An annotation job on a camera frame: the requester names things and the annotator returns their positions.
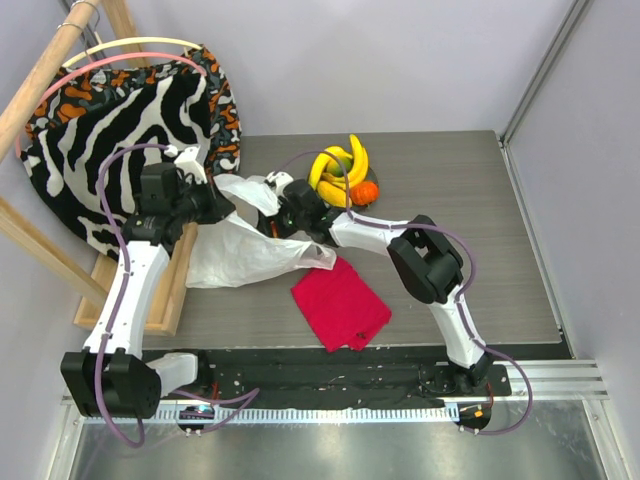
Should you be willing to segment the small orange pumpkin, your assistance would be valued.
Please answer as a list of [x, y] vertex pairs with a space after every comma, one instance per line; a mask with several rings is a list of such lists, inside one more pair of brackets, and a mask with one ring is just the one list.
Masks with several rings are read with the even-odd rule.
[[380, 196], [377, 183], [365, 180], [350, 188], [350, 200], [353, 205], [367, 206], [374, 203]]

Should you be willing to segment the white lemon-print plastic bag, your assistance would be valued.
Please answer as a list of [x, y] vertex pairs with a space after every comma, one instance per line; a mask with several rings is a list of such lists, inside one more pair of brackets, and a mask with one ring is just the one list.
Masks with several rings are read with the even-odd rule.
[[236, 288], [295, 270], [334, 267], [333, 250], [311, 240], [269, 238], [249, 223], [259, 213], [275, 214], [279, 207], [264, 177], [221, 174], [215, 184], [236, 210], [217, 224], [198, 227], [187, 287]]

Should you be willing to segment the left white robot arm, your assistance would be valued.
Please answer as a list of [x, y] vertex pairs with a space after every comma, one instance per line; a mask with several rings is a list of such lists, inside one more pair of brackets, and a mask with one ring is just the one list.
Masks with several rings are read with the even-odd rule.
[[174, 390], [200, 399], [213, 385], [198, 355], [169, 353], [146, 363], [142, 343], [156, 287], [184, 227], [215, 224], [235, 207], [193, 159], [145, 167], [136, 206], [120, 231], [125, 245], [99, 320], [82, 350], [65, 353], [61, 362], [85, 417], [149, 419]]

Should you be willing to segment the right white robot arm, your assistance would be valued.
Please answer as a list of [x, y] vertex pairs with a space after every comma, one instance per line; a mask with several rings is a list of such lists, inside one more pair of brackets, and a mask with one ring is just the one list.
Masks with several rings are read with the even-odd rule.
[[389, 258], [407, 292], [434, 316], [445, 340], [455, 389], [472, 395], [486, 385], [493, 356], [466, 304], [464, 262], [431, 218], [419, 215], [394, 222], [366, 217], [329, 206], [305, 181], [294, 180], [280, 190], [276, 213], [261, 214], [258, 226], [271, 238], [304, 232], [321, 245]]

